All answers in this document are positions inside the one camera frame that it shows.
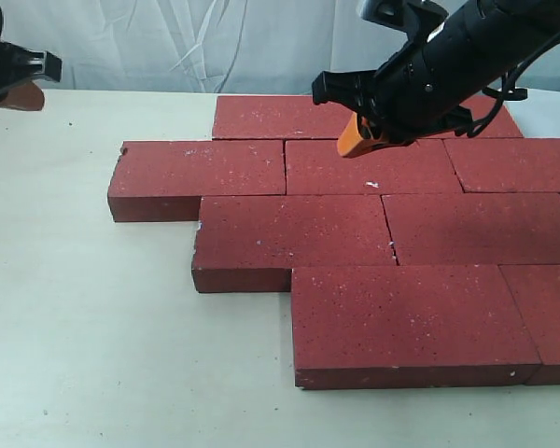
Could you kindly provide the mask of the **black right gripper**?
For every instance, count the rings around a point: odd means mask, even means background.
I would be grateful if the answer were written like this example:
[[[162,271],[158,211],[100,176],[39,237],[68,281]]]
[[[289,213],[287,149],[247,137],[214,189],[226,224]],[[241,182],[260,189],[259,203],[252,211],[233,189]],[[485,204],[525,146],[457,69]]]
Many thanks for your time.
[[[523,101],[517,66],[471,41],[406,44],[376,70],[321,72],[313,81],[316,105],[335,103],[351,110],[337,140],[342,158],[353,159],[387,145],[409,145],[443,133],[476,136],[507,101]],[[473,95],[495,100],[481,119],[461,104]]]

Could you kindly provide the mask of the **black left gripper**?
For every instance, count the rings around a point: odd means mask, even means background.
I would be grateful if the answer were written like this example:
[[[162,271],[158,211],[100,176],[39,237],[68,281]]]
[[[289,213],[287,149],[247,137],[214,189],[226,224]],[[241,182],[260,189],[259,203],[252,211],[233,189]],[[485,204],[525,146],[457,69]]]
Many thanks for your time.
[[[44,92],[37,80],[60,82],[62,60],[49,51],[32,51],[0,41],[0,108],[40,111]]]

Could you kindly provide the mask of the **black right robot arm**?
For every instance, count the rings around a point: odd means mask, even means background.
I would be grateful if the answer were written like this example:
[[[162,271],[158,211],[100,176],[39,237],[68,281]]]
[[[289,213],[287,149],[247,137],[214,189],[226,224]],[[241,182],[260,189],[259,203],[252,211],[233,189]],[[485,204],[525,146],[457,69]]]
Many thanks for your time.
[[[560,45],[560,1],[468,1],[455,13],[433,1],[362,1],[361,19],[407,40],[375,70],[320,73],[316,105],[353,115],[337,141],[343,158],[453,133],[482,133],[507,101],[523,101],[516,82]]]

